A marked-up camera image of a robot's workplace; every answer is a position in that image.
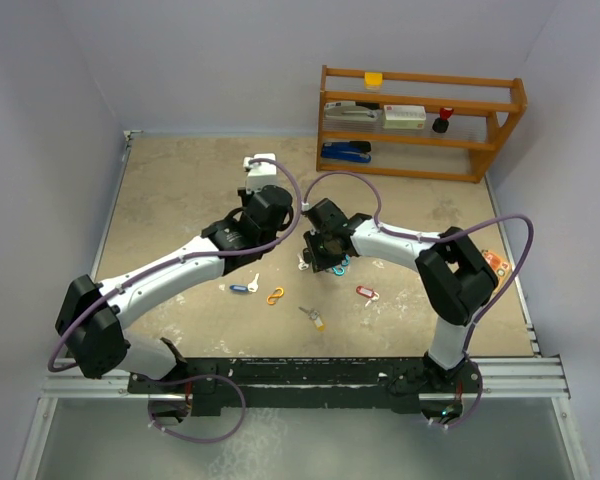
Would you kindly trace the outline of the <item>yellow tag key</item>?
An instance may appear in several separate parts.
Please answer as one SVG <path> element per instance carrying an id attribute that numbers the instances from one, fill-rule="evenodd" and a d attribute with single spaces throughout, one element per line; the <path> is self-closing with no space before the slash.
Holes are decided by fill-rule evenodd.
<path id="1" fill-rule="evenodd" d="M 299 310 L 309 318 L 318 331 L 322 332 L 325 330 L 325 324 L 321 319 L 320 313 L 316 309 L 299 307 Z"/>

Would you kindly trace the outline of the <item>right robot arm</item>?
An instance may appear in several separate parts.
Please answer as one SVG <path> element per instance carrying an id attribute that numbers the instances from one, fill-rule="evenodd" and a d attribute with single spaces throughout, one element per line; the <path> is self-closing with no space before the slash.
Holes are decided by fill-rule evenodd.
<path id="1" fill-rule="evenodd" d="M 315 272 L 330 269 L 346 257 L 369 257 L 406 267 L 420 277 L 437 314 L 432 344 L 426 352 L 426 383 L 447 391 L 460 379 L 467 361 L 471 324 L 490 302 L 498 279 L 467 236 L 451 227 L 429 239 L 411 230 L 389 234 L 367 214 L 347 217 L 331 200 L 303 208 L 311 229 L 303 234 Z"/>

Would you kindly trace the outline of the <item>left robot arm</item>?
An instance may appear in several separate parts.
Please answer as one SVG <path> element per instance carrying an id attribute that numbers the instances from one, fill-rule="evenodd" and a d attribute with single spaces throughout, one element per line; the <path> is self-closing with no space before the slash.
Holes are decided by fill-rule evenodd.
<path id="1" fill-rule="evenodd" d="M 167 339 L 138 336 L 130 326 L 158 305 L 198 284 L 249 265 L 271 251 L 293 219 L 292 196 L 268 185 L 240 190 L 240 207 L 186 245 L 133 272 L 94 282 L 83 275 L 69 285 L 56 330 L 84 377 L 123 369 L 151 378 L 164 392 L 182 387 L 185 360 Z"/>

